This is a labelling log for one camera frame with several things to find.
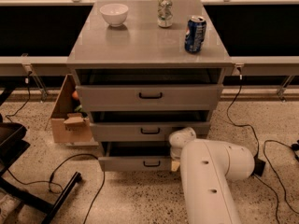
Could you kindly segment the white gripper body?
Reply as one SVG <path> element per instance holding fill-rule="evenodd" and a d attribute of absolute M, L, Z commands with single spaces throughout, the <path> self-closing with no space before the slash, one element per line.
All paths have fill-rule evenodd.
<path fill-rule="evenodd" d="M 193 128 L 187 127 L 169 135 L 170 155 L 173 160 L 179 160 L 182 149 L 196 138 Z"/>

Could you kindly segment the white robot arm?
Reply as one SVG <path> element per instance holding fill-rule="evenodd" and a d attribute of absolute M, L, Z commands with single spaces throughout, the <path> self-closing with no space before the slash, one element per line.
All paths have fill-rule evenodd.
<path fill-rule="evenodd" d="M 246 148 L 199 139 L 188 127 L 169 135 L 170 154 L 180 164 L 189 224 L 241 224 L 229 180 L 244 180 L 254 170 Z"/>

